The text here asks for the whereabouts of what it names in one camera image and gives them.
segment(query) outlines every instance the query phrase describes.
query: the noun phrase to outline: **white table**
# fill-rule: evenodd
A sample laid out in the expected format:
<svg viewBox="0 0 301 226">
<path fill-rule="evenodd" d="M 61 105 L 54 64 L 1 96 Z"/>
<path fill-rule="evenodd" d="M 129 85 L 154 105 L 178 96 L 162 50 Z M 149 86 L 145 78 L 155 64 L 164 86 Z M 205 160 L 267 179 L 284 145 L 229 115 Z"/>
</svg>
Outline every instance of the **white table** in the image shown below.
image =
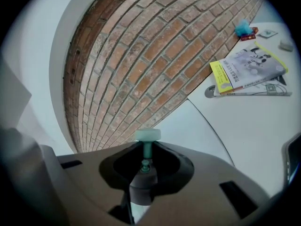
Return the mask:
<svg viewBox="0 0 301 226">
<path fill-rule="evenodd" d="M 289 68 L 286 75 L 293 94 L 282 96 L 229 96 L 206 98 L 206 88 L 215 84 L 211 74 L 189 96 L 227 148 L 235 166 L 272 196 L 284 185 L 283 144 L 301 131 L 301 64 L 298 50 L 278 48 L 289 36 L 285 24 L 257 23 L 250 26 L 277 31 L 269 39 L 240 41 L 230 54 L 257 41 L 276 54 Z"/>
</svg>

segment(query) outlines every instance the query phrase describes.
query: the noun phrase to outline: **book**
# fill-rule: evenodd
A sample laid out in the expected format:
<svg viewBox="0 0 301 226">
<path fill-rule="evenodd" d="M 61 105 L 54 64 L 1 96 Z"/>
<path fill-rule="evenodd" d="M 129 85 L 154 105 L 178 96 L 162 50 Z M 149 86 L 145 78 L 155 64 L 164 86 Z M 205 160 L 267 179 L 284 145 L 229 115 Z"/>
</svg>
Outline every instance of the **book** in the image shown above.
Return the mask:
<svg viewBox="0 0 301 226">
<path fill-rule="evenodd" d="M 254 42 L 225 59 L 210 63 L 221 95 L 260 84 L 288 72 L 279 58 Z"/>
<path fill-rule="evenodd" d="M 214 96 L 290 96 L 291 94 L 292 90 L 287 84 L 285 74 L 224 95 L 221 95 L 217 89 L 214 90 Z"/>
</svg>

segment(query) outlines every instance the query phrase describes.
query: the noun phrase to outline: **black plastic part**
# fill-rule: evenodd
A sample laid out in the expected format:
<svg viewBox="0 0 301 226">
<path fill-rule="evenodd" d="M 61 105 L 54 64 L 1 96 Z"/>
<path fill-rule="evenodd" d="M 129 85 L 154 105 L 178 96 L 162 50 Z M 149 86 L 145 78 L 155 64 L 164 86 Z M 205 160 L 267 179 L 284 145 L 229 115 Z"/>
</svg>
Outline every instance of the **black plastic part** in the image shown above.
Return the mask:
<svg viewBox="0 0 301 226">
<path fill-rule="evenodd" d="M 233 181 L 221 183 L 220 187 L 241 219 L 257 209 L 257 206 Z"/>
<path fill-rule="evenodd" d="M 158 183 L 150 190 L 152 200 L 159 195 L 180 191 L 192 178 L 194 166 L 184 155 L 155 142 L 153 164 L 157 170 Z"/>
<path fill-rule="evenodd" d="M 123 195 L 121 204 L 111 209 L 109 214 L 127 224 L 135 224 L 130 206 L 129 193 Z"/>
<path fill-rule="evenodd" d="M 79 160 L 75 160 L 75 161 L 68 161 L 68 162 L 61 163 L 61 166 L 63 169 L 66 169 L 66 168 L 72 168 L 72 167 L 78 166 L 80 164 L 83 164 L 83 163 Z"/>
<path fill-rule="evenodd" d="M 158 195 L 174 194 L 180 191 L 192 178 L 194 166 L 182 154 L 179 154 L 158 142 L 152 144 L 152 160 L 157 170 L 158 183 L 150 188 L 151 200 Z M 129 187 L 141 167 L 143 160 L 143 143 L 135 143 L 130 147 L 107 157 L 100 166 L 99 172 L 107 184 L 125 192 L 123 202 L 110 210 L 110 214 L 129 223 L 130 211 Z"/>
</svg>

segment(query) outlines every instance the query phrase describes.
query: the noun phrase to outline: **green nozzle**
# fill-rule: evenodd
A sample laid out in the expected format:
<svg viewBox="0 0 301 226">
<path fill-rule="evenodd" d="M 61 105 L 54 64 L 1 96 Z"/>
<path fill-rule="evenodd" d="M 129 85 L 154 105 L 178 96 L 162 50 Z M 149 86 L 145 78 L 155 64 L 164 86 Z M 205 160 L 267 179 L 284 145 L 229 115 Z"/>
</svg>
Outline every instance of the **green nozzle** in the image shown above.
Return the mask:
<svg viewBox="0 0 301 226">
<path fill-rule="evenodd" d="M 149 172 L 150 171 L 150 162 L 148 160 L 142 160 L 142 168 L 141 172 Z"/>
</svg>

